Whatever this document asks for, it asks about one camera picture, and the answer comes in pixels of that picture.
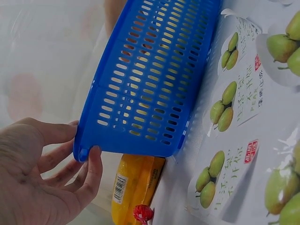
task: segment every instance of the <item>pear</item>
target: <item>pear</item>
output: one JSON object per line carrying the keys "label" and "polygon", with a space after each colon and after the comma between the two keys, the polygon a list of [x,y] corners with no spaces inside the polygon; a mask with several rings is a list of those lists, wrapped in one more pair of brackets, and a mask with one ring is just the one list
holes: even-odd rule
{"label": "pear", "polygon": [[207,209],[212,200],[214,199],[216,192],[216,185],[214,182],[210,181],[200,193],[200,204],[203,208]]}
{"label": "pear", "polygon": [[276,34],[268,37],[267,48],[275,61],[286,63],[297,50],[298,44],[285,34]]}
{"label": "pear", "polygon": [[226,131],[229,128],[232,120],[233,120],[233,108],[228,107],[227,109],[225,109],[225,111],[223,112],[223,114],[219,119],[219,122],[217,123],[217,127],[219,131],[220,132]]}
{"label": "pear", "polygon": [[237,84],[235,81],[232,81],[227,86],[227,88],[225,89],[225,91],[223,92],[223,95],[222,95],[222,102],[224,105],[228,105],[229,103],[231,103],[231,101],[233,100],[233,98],[235,96],[236,87],[237,87]]}
{"label": "pear", "polygon": [[278,67],[278,69],[290,69],[291,72],[300,76],[300,48],[298,48],[287,60],[288,67]]}
{"label": "pear", "polygon": [[236,49],[232,52],[231,56],[229,57],[229,60],[226,65],[227,70],[231,70],[235,66],[238,60],[238,56],[239,56],[239,51]]}
{"label": "pear", "polygon": [[290,39],[300,41],[300,11],[298,11],[285,29]]}
{"label": "pear", "polygon": [[238,40],[239,40],[239,35],[237,32],[235,32],[228,43],[228,51],[232,52],[235,49]]}
{"label": "pear", "polygon": [[300,193],[296,194],[281,210],[279,225],[300,224]]}
{"label": "pear", "polygon": [[210,162],[210,176],[215,178],[217,177],[221,170],[222,170],[222,167],[223,167],[223,164],[224,164],[224,161],[225,161],[225,154],[223,151],[218,151],[214,158],[212,158],[211,162]]}
{"label": "pear", "polygon": [[226,67],[230,55],[231,55],[231,53],[228,50],[226,52],[224,52],[224,54],[222,56],[222,60],[221,60],[221,66],[223,69]]}
{"label": "pear", "polygon": [[295,160],[294,171],[300,175],[300,140],[297,141],[292,153]]}
{"label": "pear", "polygon": [[215,125],[219,122],[222,113],[225,110],[225,106],[221,101],[217,101],[210,109],[210,120]]}
{"label": "pear", "polygon": [[201,192],[205,185],[210,181],[209,168],[205,167],[202,173],[199,175],[196,182],[196,191]]}
{"label": "pear", "polygon": [[279,214],[299,190],[299,184],[299,178],[291,167],[273,170],[264,192],[264,204],[269,213]]}

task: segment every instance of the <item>finger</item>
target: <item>finger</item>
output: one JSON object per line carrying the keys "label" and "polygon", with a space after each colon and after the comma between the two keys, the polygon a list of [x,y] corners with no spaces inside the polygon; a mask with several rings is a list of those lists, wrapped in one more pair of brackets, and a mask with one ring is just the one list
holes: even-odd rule
{"label": "finger", "polygon": [[65,143],[72,140],[77,132],[77,121],[67,124],[43,123],[33,118],[25,118],[15,124],[27,124],[39,131],[39,140],[43,146]]}
{"label": "finger", "polygon": [[63,190],[75,192],[79,188],[81,188],[82,185],[84,184],[84,181],[86,179],[88,171],[89,171],[89,162],[85,162],[83,164],[83,167],[81,168],[80,172],[78,173],[75,181],[73,183],[63,187]]}
{"label": "finger", "polygon": [[93,147],[89,155],[89,171],[84,184],[74,194],[84,209],[97,195],[102,177],[101,150]]}
{"label": "finger", "polygon": [[82,164],[72,159],[61,171],[56,175],[45,180],[46,184],[52,187],[62,187],[68,181],[74,177],[74,175],[80,170]]}
{"label": "finger", "polygon": [[64,143],[61,146],[57,147],[53,151],[43,155],[37,163],[40,173],[45,173],[45,172],[53,169],[62,160],[64,160],[66,157],[68,157],[72,153],[73,143],[74,143],[74,140],[71,140],[71,141]]}

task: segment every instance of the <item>yellow package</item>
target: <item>yellow package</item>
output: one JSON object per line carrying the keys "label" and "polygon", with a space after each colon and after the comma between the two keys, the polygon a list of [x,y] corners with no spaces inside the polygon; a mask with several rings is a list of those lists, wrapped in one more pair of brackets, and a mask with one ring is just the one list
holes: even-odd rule
{"label": "yellow package", "polygon": [[112,195],[112,220],[116,225],[140,225],[135,206],[150,205],[165,159],[124,154]]}

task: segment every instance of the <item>red candy wrapper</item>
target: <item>red candy wrapper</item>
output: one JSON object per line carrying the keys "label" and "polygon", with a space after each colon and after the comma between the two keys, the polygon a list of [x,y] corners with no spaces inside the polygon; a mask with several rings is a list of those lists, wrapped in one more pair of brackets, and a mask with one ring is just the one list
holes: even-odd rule
{"label": "red candy wrapper", "polygon": [[137,205],[133,210],[133,216],[135,219],[142,223],[142,225],[147,225],[147,221],[153,218],[154,212],[148,205]]}

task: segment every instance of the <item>red stamp logo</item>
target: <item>red stamp logo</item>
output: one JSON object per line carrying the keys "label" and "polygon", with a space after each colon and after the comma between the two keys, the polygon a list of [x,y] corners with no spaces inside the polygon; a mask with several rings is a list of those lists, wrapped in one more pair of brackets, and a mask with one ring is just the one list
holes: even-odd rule
{"label": "red stamp logo", "polygon": [[244,161],[245,164],[250,163],[252,161],[257,151],[257,146],[258,146],[258,140],[249,142],[247,146],[245,161]]}
{"label": "red stamp logo", "polygon": [[255,57],[255,71],[257,71],[259,69],[259,67],[261,66],[261,60],[258,57],[258,54]]}

